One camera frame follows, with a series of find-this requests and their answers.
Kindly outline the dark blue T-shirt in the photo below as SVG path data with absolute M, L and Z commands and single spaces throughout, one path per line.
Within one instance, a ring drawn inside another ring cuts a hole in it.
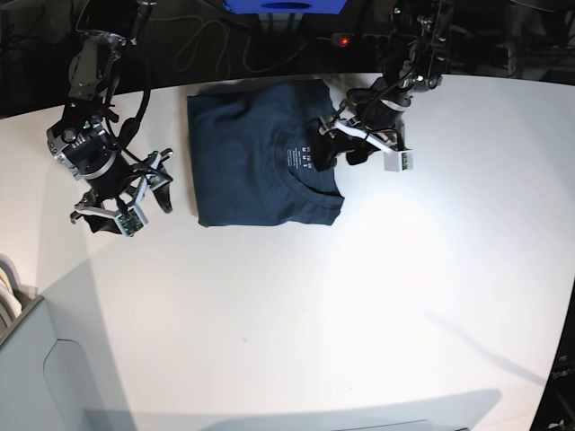
M 315 169 L 319 119 L 333 111 L 319 79 L 187 100 L 192 182 L 199 224 L 331 225 L 344 198 L 334 170 Z

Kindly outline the black power strip red light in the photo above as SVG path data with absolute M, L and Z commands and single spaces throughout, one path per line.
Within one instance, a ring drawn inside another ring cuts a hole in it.
M 359 47 L 362 44 L 384 43 L 388 39 L 387 34 L 335 32 L 330 36 L 329 41 L 335 48 L 347 48 L 349 46 Z

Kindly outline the white slats at left edge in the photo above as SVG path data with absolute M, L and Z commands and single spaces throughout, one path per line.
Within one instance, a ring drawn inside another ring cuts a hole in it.
M 16 322 L 38 295 L 35 287 L 20 283 L 14 264 L 1 255 L 1 336 Z

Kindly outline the grey bin at table corner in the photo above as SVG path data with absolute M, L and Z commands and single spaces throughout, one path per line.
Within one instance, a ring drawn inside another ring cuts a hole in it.
M 34 299 L 1 338 L 1 428 L 90 430 L 65 342 Z

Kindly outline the blue box with oval hole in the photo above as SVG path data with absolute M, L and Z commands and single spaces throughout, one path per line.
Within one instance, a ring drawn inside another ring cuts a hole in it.
M 346 0 L 226 0 L 232 13 L 319 13 L 338 14 Z

